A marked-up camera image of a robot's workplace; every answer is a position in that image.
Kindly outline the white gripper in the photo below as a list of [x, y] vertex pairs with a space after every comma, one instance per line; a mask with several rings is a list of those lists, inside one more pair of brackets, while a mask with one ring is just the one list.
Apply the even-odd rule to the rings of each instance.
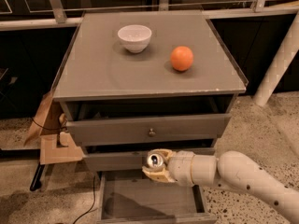
[[142, 167], [142, 172], [151, 180], [161, 183], [174, 183], [180, 186], [210, 186], [214, 183], [217, 171], [215, 156], [197, 155], [190, 151], [179, 151], [174, 155], [171, 149], [153, 149], [150, 154], [159, 154], [169, 160], [167, 169], [154, 170]]

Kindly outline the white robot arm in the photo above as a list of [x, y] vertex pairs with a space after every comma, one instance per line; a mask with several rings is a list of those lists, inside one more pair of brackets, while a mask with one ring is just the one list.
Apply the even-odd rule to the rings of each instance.
[[184, 150], [153, 149], [142, 172], [157, 182], [247, 193], [267, 203], [291, 224], [299, 224], [299, 192], [237, 151], [225, 152], [217, 158]]

